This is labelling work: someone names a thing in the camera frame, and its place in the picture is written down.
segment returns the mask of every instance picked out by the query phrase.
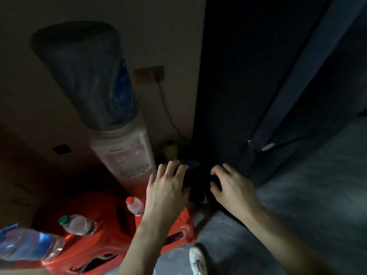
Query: hand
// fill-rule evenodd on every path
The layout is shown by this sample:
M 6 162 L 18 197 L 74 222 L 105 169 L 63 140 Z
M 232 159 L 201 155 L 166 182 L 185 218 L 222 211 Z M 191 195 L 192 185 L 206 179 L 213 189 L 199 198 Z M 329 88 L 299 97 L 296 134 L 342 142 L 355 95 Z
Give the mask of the hand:
M 148 220 L 150 225 L 158 224 L 168 230 L 171 228 L 189 200 L 190 188 L 182 192 L 187 169 L 189 167 L 180 165 L 178 160 L 159 165 L 157 173 L 149 178 L 142 221 Z
M 216 200 L 245 225 L 249 218 L 262 211 L 252 182 L 236 169 L 228 164 L 216 165 L 210 174 L 218 176 L 222 185 L 220 191 L 214 182 L 210 183 Z

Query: gray floor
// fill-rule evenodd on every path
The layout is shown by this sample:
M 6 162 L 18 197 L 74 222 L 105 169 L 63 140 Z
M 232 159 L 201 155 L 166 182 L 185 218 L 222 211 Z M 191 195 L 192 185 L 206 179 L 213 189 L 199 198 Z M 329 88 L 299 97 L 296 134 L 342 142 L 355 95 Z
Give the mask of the gray floor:
M 263 205 L 341 274 L 366 274 L 367 118 L 358 118 L 303 164 L 257 190 Z M 217 212 L 198 240 L 211 274 L 285 274 L 244 227 Z M 157 262 L 157 275 L 192 274 L 190 246 Z

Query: shoe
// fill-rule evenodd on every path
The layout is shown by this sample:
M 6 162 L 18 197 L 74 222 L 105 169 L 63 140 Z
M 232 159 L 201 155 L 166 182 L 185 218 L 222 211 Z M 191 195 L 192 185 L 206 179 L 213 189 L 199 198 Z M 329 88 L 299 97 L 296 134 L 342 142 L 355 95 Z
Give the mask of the shoe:
M 208 269 L 203 252 L 197 246 L 192 246 L 189 252 L 191 269 L 194 275 L 208 275 Z

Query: wall socket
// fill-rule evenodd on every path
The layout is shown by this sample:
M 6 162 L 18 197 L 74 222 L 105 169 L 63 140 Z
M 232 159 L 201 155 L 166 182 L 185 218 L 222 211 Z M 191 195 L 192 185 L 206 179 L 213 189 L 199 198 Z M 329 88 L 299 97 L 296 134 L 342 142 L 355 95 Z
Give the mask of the wall socket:
M 132 71 L 132 76 L 134 78 L 135 86 L 157 83 L 157 79 L 159 81 L 164 80 L 164 67 L 153 66 L 146 67 L 144 69 L 135 69 Z

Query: left hand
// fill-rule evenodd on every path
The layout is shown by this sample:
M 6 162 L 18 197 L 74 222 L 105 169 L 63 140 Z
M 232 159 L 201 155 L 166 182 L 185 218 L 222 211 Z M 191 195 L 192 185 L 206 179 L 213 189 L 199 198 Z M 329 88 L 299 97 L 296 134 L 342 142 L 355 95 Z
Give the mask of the left hand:
M 182 192 L 187 165 L 180 165 L 179 160 L 160 164 L 158 171 L 149 178 L 146 189 L 145 212 L 142 221 L 150 225 L 158 224 L 170 229 L 188 203 L 190 188 Z

